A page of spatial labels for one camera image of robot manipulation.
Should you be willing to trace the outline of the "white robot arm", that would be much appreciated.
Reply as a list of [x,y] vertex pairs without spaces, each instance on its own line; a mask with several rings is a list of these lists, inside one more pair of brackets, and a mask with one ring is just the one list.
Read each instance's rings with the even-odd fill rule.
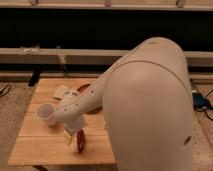
[[65,130],[103,108],[118,171],[192,171],[193,99],[187,61],[174,41],[149,38],[55,111]]

